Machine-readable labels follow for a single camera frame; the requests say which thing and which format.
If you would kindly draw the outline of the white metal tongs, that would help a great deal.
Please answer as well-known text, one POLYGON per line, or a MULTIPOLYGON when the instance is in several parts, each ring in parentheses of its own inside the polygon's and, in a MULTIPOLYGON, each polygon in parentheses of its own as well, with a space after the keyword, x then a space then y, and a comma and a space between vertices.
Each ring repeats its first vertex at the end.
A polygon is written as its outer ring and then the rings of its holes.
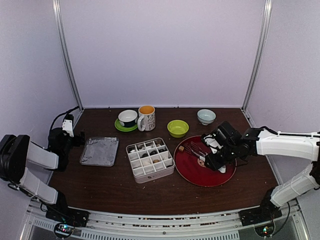
POLYGON ((216 153, 219 150, 222 149, 224 146, 223 143, 218 142, 213 136, 205 136, 202 139, 202 142, 205 146, 209 147, 210 152, 205 152, 203 149, 201 149, 194 141, 191 141, 189 143, 186 143, 184 145, 185 150, 187 151, 188 154, 194 155, 198 158, 198 164, 203 167, 207 168, 205 166, 205 156, 209 153, 216 153))

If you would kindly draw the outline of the bunny print tin lid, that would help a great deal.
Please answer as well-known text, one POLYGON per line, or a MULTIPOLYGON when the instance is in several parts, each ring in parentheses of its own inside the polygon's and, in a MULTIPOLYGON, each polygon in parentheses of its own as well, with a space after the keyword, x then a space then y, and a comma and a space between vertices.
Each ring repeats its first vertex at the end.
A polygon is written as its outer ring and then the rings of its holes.
POLYGON ((84 145, 79 163, 84 166, 112 167, 118 147, 117 137, 90 137, 84 145))

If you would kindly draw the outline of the silver divided tin box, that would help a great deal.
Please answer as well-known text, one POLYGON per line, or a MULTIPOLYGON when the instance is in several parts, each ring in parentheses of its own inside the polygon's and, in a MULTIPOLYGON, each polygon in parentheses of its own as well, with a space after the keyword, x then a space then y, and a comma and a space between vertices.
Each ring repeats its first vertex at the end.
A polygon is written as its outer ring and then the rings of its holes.
POLYGON ((125 150, 134 180, 138 184, 174 173, 174 158, 164 140, 160 137, 128 145, 125 150), (150 165, 143 166, 144 162, 150 162, 150 165))

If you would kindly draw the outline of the white oval chocolate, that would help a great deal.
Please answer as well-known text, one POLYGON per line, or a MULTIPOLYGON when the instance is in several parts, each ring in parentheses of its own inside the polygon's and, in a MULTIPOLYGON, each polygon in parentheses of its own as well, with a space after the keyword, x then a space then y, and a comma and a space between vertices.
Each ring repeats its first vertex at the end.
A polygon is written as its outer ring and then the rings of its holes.
POLYGON ((146 161, 146 162, 143 163, 143 166, 148 166, 150 164, 151 164, 150 162, 146 161))

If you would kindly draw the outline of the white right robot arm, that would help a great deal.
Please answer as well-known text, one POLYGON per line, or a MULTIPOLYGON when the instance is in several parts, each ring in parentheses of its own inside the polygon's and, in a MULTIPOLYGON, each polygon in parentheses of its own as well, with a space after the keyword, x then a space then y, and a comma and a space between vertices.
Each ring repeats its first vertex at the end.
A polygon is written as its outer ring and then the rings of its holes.
POLYGON ((320 188, 320 134, 275 131, 267 126, 251 127, 240 133, 224 121, 212 132, 204 133, 201 141, 211 152, 204 157, 204 166, 218 171, 236 159, 265 156, 270 160, 292 160, 292 177, 270 189, 256 210, 259 220, 268 220, 276 209, 320 188))

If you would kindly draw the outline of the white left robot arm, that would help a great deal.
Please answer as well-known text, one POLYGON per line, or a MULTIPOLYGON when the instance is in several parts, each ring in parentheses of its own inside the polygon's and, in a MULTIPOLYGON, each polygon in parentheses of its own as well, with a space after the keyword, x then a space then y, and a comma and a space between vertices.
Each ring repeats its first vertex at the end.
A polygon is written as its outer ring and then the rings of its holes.
POLYGON ((74 134, 74 116, 70 113, 65 114, 61 127, 50 128, 46 148, 31 141, 29 135, 6 134, 0 141, 0 178, 15 190, 23 190, 47 205, 54 205, 53 215, 67 222, 72 218, 72 211, 65 206, 64 195, 32 173, 28 164, 63 172, 69 164, 71 149, 84 143, 83 132, 74 134))

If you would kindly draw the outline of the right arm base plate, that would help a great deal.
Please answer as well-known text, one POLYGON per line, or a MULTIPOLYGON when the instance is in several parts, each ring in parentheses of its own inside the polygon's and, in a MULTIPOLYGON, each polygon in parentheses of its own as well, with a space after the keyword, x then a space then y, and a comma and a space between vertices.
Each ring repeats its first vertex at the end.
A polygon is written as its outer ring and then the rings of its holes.
POLYGON ((281 210, 277 207, 268 209, 261 206, 241 210, 238 214, 243 227, 270 222, 282 216, 281 210))

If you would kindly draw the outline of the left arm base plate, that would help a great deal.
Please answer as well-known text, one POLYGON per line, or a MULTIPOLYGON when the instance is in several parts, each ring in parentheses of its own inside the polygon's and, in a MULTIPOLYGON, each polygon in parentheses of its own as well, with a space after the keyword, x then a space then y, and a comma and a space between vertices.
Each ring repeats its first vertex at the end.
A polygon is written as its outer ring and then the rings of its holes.
POLYGON ((73 227, 86 227, 90 213, 85 210, 68 208, 66 213, 47 205, 45 217, 73 227))

